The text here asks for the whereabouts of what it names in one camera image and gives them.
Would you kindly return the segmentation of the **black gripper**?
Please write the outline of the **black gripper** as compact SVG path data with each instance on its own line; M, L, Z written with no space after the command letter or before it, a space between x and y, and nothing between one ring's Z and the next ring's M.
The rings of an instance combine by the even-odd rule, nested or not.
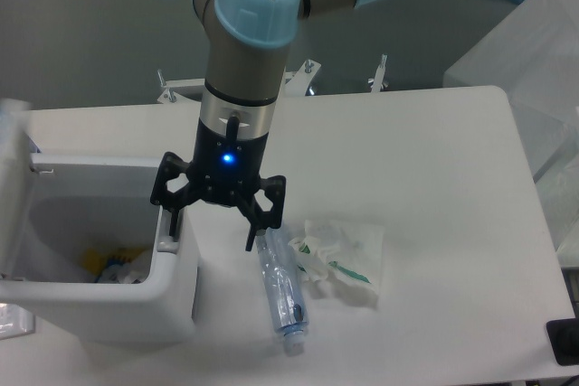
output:
M164 153L150 196L152 204L169 211L168 235L178 233L180 211L197 201L234 207L251 227L245 245L251 251L265 229L281 226L286 192L282 175L260 177L267 136L243 139L242 122L228 118L220 134L200 122L193 159L186 162Z

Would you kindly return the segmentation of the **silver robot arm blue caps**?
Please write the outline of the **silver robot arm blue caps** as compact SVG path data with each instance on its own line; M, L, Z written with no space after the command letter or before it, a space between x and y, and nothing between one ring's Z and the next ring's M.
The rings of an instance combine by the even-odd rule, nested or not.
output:
M379 0L190 0L210 43L193 157L167 152L150 201L171 216L198 201L234 207L249 238L282 223L286 180L260 174L299 22Z

